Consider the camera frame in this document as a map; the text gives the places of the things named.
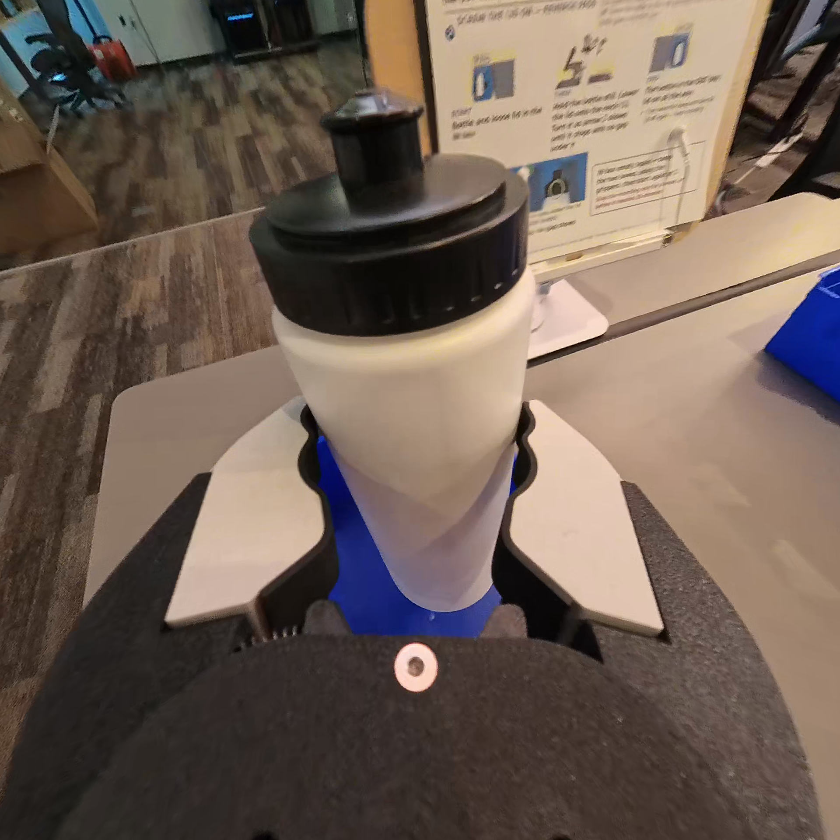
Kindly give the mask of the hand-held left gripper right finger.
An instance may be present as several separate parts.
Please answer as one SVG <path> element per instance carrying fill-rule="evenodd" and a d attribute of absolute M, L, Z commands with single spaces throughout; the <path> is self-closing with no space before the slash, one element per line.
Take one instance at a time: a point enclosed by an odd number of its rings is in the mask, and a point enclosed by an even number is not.
<path fill-rule="evenodd" d="M 522 405 L 513 491 L 492 580 L 531 637 L 572 637 L 583 622 L 657 637 L 657 596 L 616 469 L 544 403 Z"/>

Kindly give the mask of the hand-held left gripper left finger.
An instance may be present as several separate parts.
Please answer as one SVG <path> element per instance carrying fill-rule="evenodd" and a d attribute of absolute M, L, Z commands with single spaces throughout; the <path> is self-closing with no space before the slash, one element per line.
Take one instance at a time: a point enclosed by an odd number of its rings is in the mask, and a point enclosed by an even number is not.
<path fill-rule="evenodd" d="M 164 621 L 243 617 L 253 634 L 289 634 L 340 574 L 319 482 L 319 427 L 293 399 L 216 462 Z"/>

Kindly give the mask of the white plastic bottle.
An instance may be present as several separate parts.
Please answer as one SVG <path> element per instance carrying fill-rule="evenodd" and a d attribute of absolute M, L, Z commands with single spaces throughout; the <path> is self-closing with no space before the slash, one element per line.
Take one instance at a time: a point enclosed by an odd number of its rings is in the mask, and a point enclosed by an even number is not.
<path fill-rule="evenodd" d="M 526 268 L 475 315 L 378 338 L 328 335 L 271 313 L 386 569 L 430 612 L 465 609 L 491 586 L 536 289 Z"/>

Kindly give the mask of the black bottle lid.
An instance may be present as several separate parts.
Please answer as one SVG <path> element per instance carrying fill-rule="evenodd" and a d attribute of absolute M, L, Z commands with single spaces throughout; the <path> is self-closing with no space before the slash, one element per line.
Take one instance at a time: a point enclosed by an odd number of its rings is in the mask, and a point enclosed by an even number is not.
<path fill-rule="evenodd" d="M 386 89 L 325 113 L 337 171 L 273 198 L 249 230 L 287 320 L 340 337 L 384 337 L 465 319 L 527 267 L 529 192 L 473 154 L 425 157 L 424 107 Z"/>

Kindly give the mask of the wooden cabinet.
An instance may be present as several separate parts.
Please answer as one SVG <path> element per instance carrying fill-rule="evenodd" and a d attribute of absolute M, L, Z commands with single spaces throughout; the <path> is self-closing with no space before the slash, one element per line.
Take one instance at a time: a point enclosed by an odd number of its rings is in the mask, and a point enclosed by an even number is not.
<path fill-rule="evenodd" d="M 98 228 L 91 195 L 2 81 L 2 257 L 93 233 Z"/>

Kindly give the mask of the red case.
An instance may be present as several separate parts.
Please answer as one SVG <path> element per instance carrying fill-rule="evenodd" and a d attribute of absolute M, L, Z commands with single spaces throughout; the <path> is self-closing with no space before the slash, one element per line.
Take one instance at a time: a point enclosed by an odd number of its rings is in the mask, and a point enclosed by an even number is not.
<path fill-rule="evenodd" d="M 122 41 L 105 35 L 95 35 L 88 51 L 101 74 L 110 82 L 122 84 L 138 76 Z"/>

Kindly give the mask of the black swivel office chair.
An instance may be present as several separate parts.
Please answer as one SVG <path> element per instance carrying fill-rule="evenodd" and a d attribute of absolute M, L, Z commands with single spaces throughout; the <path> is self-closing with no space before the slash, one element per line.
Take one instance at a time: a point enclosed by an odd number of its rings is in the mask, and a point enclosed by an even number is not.
<path fill-rule="evenodd" d="M 71 25 L 67 2 L 37 1 L 36 4 L 48 31 L 27 35 L 24 41 L 29 46 L 39 46 L 29 60 L 38 81 L 65 91 L 50 103 L 61 114 L 76 118 L 82 117 L 85 108 L 100 110 L 100 102 L 123 109 L 127 103 L 123 91 L 94 77 L 94 71 L 98 70 L 96 61 Z"/>

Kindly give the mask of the black low cabinet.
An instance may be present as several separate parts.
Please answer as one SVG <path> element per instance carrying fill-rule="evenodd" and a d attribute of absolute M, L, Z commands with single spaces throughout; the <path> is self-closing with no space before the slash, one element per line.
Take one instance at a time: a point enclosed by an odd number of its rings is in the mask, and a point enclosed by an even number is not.
<path fill-rule="evenodd" d="M 306 1 L 209 1 L 209 11 L 235 62 L 315 51 L 319 47 Z"/>

